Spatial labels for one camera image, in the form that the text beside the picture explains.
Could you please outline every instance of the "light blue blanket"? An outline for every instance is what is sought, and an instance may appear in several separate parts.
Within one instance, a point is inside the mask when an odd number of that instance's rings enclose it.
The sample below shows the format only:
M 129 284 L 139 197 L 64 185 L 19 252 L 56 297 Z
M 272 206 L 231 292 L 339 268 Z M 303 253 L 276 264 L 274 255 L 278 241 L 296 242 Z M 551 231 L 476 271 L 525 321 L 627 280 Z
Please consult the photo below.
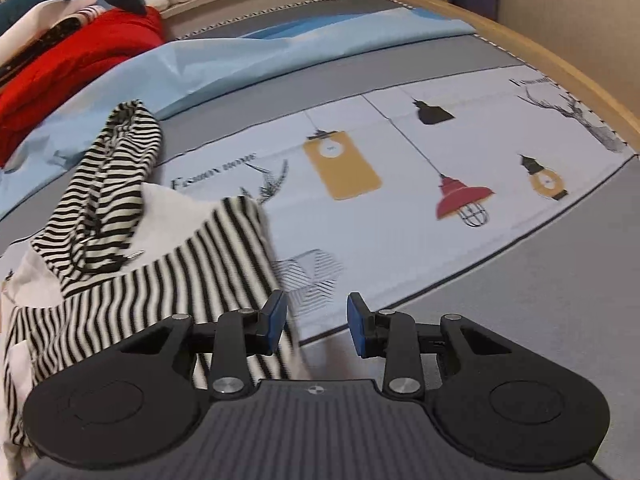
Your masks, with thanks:
M 29 134 L 14 155 L 17 163 L 0 174 L 0 219 L 77 164 L 120 102 L 140 99 L 164 120 L 228 92 L 322 62 L 474 32 L 460 20 L 391 9 L 292 38 L 166 44 L 113 68 Z

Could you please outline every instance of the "deer antler illustration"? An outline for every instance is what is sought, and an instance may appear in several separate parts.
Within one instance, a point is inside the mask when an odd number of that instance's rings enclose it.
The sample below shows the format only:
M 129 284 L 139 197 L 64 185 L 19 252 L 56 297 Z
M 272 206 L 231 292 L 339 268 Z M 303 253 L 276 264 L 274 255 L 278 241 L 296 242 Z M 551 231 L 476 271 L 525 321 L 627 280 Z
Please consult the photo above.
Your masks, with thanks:
M 260 197 L 257 199 L 258 204 L 264 204 L 273 198 L 280 191 L 280 188 L 282 188 L 282 184 L 284 184 L 284 181 L 287 179 L 287 174 L 289 173 L 289 161 L 286 159 L 282 163 L 282 170 L 280 171 L 280 176 L 277 178 L 273 176 L 273 173 L 270 170 L 253 166 L 248 162 L 245 164 L 249 168 L 259 171 L 264 179 L 264 185 L 260 187 Z M 253 198 L 251 193 L 249 193 L 244 187 L 241 187 L 240 191 L 244 196 Z
M 556 112 L 560 112 L 564 117 L 569 119 L 575 119 L 578 121 L 585 129 L 605 148 L 607 148 L 610 152 L 621 152 L 625 144 L 620 140 L 614 132 L 612 132 L 609 127 L 604 126 L 594 126 L 591 124 L 585 117 L 584 111 L 580 107 L 580 104 L 576 98 L 572 95 L 564 95 L 561 94 L 560 97 L 564 99 L 569 105 L 569 109 L 565 109 L 558 105 L 553 105 L 545 100 L 539 100 L 531 96 L 529 93 L 529 89 L 525 87 L 524 91 L 527 93 L 527 97 L 524 98 L 522 96 L 518 96 L 524 102 L 527 102 L 531 105 L 537 106 L 539 108 L 546 108 L 548 110 L 555 110 Z

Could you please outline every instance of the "yellow lamp illustration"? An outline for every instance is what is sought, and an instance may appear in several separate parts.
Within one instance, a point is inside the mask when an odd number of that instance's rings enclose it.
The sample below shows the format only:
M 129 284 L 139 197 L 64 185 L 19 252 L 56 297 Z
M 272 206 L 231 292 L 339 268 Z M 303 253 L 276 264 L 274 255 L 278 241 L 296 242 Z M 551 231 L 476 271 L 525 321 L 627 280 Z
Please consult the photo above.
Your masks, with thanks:
M 564 188 L 564 181 L 555 171 L 545 168 L 535 158 L 520 156 L 520 163 L 529 171 L 529 182 L 537 193 L 554 200 L 560 200 L 569 194 Z

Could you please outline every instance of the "red lamp illustration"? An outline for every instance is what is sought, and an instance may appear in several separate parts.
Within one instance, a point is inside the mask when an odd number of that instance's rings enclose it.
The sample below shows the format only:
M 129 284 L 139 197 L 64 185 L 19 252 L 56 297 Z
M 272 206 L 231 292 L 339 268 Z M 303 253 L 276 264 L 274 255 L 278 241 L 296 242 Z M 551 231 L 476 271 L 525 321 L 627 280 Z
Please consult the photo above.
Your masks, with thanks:
M 442 200 L 436 208 L 438 220 L 457 214 L 469 227 L 482 227 L 489 221 L 489 213 L 482 202 L 494 194 L 491 189 L 469 187 L 442 173 L 440 179 L 442 180 L 440 183 Z

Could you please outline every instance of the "ribbed gray surface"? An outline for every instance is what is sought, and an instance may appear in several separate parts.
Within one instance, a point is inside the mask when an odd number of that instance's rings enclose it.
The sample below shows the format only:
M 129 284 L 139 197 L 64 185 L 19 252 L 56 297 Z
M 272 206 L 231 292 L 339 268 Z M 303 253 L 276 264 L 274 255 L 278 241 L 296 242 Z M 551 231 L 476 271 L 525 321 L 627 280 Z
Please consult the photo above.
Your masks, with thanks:
M 324 392 L 312 394 L 311 386 Z M 457 452 L 422 408 L 376 393 L 371 381 L 265 381 L 245 400 L 214 405 L 192 437 L 161 458 L 81 472 L 50 459 L 26 480 L 602 480 L 588 465 L 500 471 Z

